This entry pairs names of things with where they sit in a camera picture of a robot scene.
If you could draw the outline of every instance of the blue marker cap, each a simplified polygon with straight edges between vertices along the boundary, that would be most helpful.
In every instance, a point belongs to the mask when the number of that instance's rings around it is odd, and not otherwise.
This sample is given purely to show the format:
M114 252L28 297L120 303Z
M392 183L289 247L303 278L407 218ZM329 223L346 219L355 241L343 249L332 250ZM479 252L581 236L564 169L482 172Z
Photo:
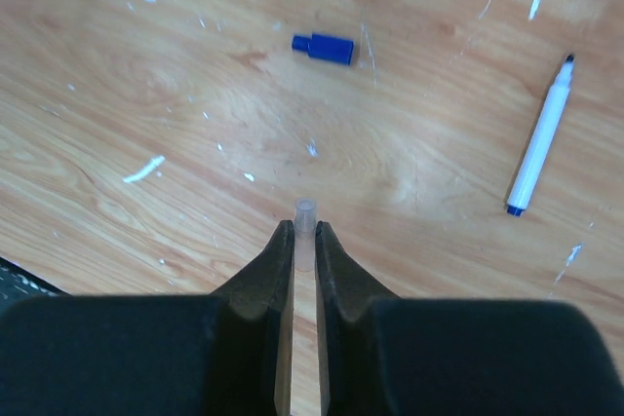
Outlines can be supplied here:
M325 34L313 33L312 36L294 35L292 49L307 53L312 58L329 62L351 64L354 43L350 39L336 38Z
M507 212L512 216L520 216L521 214L523 214L523 211L524 210L522 208L512 207L511 205L507 206Z

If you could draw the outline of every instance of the wood grain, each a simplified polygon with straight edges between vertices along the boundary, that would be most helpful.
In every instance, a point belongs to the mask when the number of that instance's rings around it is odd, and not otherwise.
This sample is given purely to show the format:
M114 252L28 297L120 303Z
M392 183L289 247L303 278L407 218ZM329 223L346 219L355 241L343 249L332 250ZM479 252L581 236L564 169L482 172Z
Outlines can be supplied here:
M396 292L571 302L624 370L624 0L531 2L0 0L0 253L73 293L211 291L310 196ZM354 38L353 66L292 53L311 31ZM296 290L293 414L318 414L313 276Z

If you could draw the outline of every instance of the pen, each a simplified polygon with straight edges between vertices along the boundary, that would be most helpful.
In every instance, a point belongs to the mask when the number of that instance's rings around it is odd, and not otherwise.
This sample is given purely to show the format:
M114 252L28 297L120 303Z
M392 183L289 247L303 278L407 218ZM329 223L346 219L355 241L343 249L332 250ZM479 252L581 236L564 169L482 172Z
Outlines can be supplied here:
M535 184L537 184L546 156L548 156L548 150L550 150L550 145L555 137L557 125L566 107L573 69L574 55L570 54L557 74L555 83L550 87L542 112L539 114L535 131L526 149L525 158L507 199L507 212L509 214L520 216L528 207Z

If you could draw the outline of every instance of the translucent cylinder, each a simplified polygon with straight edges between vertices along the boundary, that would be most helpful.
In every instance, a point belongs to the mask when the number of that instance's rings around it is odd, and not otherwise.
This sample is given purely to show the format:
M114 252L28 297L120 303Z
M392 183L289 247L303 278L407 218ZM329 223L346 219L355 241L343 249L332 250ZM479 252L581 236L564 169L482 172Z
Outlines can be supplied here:
M309 272L314 268L316 239L316 200L296 201L294 215L294 268Z

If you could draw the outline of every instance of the wooden table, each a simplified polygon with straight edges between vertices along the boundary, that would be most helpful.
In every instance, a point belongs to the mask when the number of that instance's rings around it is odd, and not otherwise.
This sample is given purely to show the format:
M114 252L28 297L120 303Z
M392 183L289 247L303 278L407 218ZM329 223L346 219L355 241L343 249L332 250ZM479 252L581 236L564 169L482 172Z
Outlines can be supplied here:
M211 291L310 196L396 292L571 302L624 369L624 0L541 0L529 20L532 3L0 0L0 254L72 293ZM312 31L354 38L353 65L293 53ZM313 281L296 278L297 415L318 414Z

